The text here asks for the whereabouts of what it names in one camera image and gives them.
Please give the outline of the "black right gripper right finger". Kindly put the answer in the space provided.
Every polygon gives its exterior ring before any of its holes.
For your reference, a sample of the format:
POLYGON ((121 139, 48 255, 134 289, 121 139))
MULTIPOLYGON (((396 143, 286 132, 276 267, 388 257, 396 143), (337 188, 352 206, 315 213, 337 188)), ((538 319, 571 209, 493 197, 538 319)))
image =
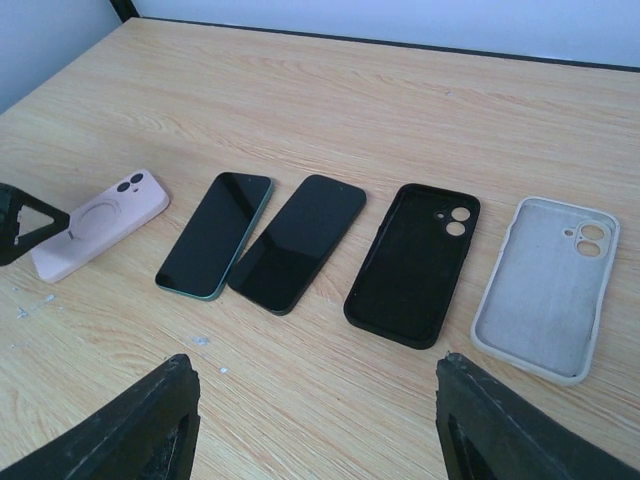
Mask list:
POLYGON ((436 367, 436 427, 450 479, 637 479, 460 353, 436 367))

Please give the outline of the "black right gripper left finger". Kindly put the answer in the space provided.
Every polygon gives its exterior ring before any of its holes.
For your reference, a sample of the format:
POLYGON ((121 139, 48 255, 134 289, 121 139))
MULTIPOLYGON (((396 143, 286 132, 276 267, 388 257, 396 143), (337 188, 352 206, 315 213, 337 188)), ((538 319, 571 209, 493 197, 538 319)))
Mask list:
POLYGON ((83 422, 1 471, 3 479, 189 479, 200 382, 176 354, 83 422))

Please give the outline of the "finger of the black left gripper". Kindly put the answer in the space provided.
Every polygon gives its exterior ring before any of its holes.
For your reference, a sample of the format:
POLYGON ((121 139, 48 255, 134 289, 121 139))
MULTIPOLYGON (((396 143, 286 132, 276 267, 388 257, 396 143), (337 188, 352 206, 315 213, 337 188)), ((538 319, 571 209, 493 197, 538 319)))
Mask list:
POLYGON ((69 227, 70 215, 10 184, 1 184, 1 265, 7 266, 69 227), (49 222, 28 230, 23 210, 47 217, 49 222))

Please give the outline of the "pink cased phone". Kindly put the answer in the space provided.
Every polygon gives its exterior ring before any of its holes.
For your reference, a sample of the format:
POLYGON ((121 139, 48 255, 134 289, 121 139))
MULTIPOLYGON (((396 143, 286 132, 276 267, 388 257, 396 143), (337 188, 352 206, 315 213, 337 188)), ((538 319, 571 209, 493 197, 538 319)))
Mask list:
POLYGON ((40 279, 55 283, 159 215, 169 195, 147 170, 121 179, 70 215, 67 229, 31 251, 40 279))

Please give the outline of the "white phone case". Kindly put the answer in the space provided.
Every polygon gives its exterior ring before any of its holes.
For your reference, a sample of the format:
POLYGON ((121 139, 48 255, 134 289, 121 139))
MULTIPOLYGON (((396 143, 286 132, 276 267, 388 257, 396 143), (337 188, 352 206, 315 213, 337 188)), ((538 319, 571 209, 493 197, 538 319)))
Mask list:
POLYGON ((474 346, 557 385, 583 381, 619 234, 604 211, 521 200, 471 326, 474 346))

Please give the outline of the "green phone from black case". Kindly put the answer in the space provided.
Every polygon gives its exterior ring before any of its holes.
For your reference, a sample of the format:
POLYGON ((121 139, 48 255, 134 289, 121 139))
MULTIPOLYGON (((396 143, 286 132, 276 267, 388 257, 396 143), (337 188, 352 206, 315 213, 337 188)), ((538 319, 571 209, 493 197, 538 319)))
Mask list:
POLYGON ((214 300, 242 253, 274 189, 262 175, 219 174, 155 275, 161 289, 214 300))

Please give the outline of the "black phone from white case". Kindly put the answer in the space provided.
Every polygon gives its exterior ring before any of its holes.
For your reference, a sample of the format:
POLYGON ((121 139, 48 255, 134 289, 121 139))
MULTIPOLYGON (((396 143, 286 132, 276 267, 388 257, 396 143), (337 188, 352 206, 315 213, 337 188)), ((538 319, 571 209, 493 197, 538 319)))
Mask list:
POLYGON ((356 186, 308 176, 233 267, 228 285, 275 315, 286 315, 367 201, 356 186))

